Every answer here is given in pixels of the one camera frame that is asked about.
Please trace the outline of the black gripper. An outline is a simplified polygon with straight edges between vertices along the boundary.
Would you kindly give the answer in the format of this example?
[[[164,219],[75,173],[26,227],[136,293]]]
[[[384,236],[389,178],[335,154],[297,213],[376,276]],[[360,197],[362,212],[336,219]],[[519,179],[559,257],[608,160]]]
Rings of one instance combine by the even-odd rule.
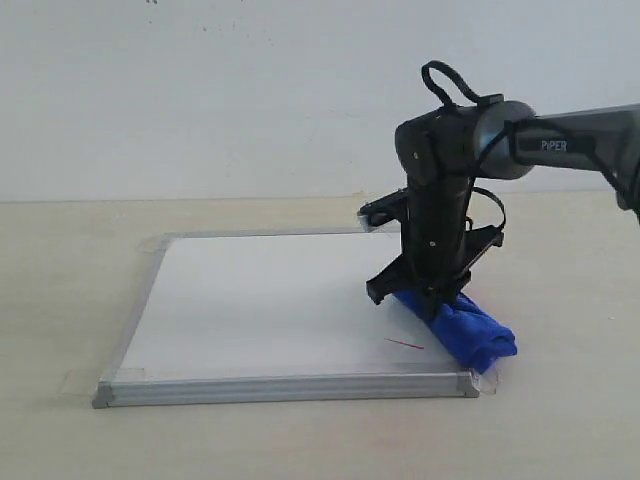
[[[443,305],[454,303],[469,283],[471,268],[503,244],[503,226],[475,227],[470,219],[408,219],[401,223],[401,253],[366,281],[379,305],[396,292],[422,300],[423,321],[432,323]]]

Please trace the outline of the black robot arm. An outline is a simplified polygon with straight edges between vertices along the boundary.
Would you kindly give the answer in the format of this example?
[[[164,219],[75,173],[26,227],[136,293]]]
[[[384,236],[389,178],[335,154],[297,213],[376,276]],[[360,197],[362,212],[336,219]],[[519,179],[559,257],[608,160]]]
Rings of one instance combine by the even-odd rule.
[[[621,210],[639,210],[636,104],[547,116],[519,101],[443,106],[401,123],[394,142],[405,187],[358,211],[367,232],[400,225],[399,256],[366,283],[374,304],[412,291],[433,318],[470,281],[472,266],[502,245],[503,224],[476,228],[468,215],[473,194],[493,195],[479,179],[516,180],[537,166],[598,172]]]

